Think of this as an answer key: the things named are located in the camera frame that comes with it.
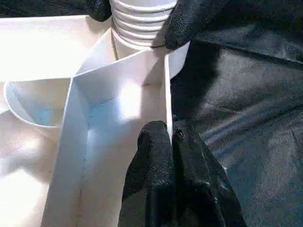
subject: glove finger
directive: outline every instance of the glove finger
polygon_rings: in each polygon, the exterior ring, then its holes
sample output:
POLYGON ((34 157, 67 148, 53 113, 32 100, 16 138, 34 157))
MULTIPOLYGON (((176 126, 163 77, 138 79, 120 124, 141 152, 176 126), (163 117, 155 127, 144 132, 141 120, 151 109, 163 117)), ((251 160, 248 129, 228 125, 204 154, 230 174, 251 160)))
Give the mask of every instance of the glove finger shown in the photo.
POLYGON ((100 22, 112 15, 109 0, 87 0, 86 7, 90 17, 100 22))
POLYGON ((175 50, 201 31, 229 0, 179 0, 170 18, 165 45, 175 50))
POLYGON ((172 226, 175 172, 165 123, 146 124, 137 144, 126 173, 118 226, 172 226))

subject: ribbed cylinder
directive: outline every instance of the ribbed cylinder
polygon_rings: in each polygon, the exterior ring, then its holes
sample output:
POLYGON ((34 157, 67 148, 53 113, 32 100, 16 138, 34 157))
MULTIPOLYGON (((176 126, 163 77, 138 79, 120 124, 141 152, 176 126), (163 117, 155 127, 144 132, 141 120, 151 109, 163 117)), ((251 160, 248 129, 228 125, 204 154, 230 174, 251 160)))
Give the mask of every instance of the ribbed cylinder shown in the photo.
POLYGON ((125 41, 147 47, 164 45, 166 22, 176 0, 110 0, 113 28, 125 41))

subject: black glove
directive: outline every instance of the black glove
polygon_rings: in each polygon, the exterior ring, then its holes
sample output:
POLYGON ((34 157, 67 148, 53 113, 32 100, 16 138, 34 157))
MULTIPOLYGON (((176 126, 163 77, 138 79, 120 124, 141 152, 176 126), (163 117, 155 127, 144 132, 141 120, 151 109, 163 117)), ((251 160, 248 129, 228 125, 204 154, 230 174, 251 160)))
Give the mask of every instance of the black glove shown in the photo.
POLYGON ((250 23, 266 20, 274 24, 271 29, 277 28, 278 23, 280 30, 287 30, 302 29, 302 16, 303 2, 297 0, 178 0, 168 24, 165 45, 169 49, 179 48, 204 29, 208 30, 206 26, 214 18, 217 20, 211 29, 220 29, 223 24, 229 24, 229 27, 243 25, 246 20, 250 23))
POLYGON ((175 124, 145 125, 126 174, 120 227, 245 227, 226 173, 199 136, 175 124))
POLYGON ((88 14, 97 21, 105 21, 112 15, 109 0, 87 0, 88 14))

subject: white compartment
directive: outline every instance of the white compartment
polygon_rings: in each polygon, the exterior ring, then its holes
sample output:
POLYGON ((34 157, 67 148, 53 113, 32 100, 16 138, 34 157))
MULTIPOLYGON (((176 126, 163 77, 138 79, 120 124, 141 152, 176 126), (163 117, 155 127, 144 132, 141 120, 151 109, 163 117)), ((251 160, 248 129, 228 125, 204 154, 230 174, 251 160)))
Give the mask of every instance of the white compartment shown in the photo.
POLYGON ((153 57, 141 51, 72 79, 43 227, 117 226, 141 128, 162 120, 171 134, 169 73, 153 57))

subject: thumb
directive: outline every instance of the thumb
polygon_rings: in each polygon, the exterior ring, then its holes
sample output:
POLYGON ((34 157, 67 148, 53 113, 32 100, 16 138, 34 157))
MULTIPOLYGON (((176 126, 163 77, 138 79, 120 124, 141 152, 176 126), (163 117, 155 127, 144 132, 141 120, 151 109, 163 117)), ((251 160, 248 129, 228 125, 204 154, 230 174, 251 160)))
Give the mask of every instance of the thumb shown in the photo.
POLYGON ((229 0, 178 0, 165 35, 168 49, 189 42, 216 16, 229 0))

